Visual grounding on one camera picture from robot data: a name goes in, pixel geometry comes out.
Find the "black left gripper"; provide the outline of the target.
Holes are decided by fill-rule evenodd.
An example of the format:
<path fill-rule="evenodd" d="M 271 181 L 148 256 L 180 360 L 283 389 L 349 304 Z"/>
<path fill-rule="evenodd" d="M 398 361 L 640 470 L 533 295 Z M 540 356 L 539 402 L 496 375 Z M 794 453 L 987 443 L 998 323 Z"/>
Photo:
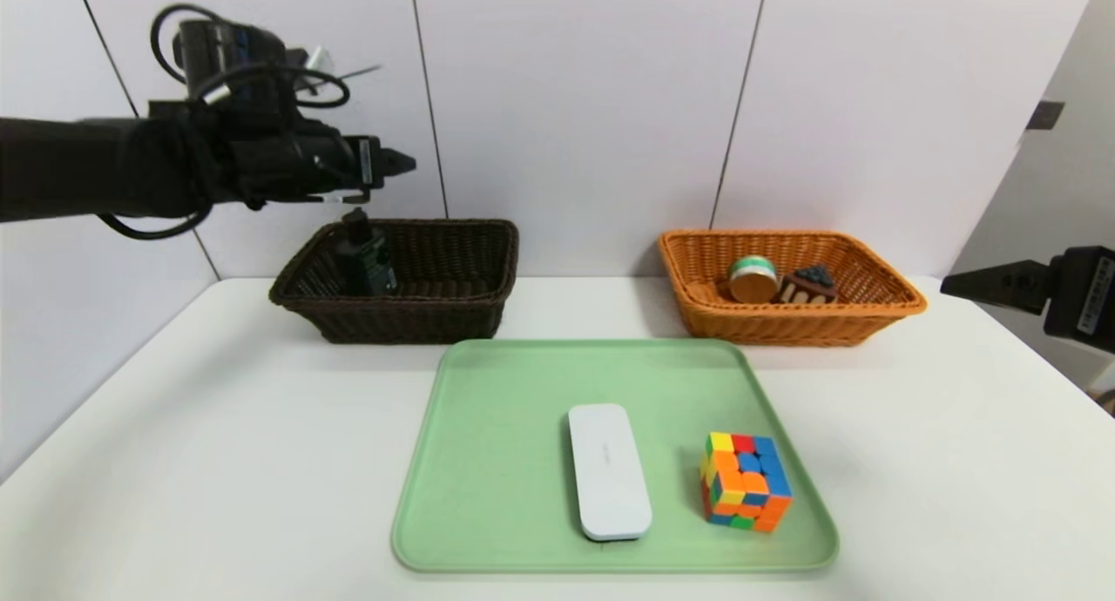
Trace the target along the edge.
<path fill-rule="evenodd" d="M 375 176 L 377 140 L 370 136 L 345 136 L 322 122 L 295 125 L 295 155 L 300 167 L 295 190 L 319 200 L 370 200 L 381 185 Z M 391 178 L 417 168 L 414 157 L 382 147 L 379 149 L 379 176 Z"/>

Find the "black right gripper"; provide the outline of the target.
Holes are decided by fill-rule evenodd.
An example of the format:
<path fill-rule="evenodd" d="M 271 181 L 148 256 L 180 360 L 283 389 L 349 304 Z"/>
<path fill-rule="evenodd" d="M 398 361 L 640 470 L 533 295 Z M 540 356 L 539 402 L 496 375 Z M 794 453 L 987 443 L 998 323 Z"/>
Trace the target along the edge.
<path fill-rule="evenodd" d="M 1044 335 L 1114 353 L 1114 252 L 1068 248 L 1049 266 L 1034 260 L 944 277 L 940 292 L 983 306 L 1044 316 Z"/>

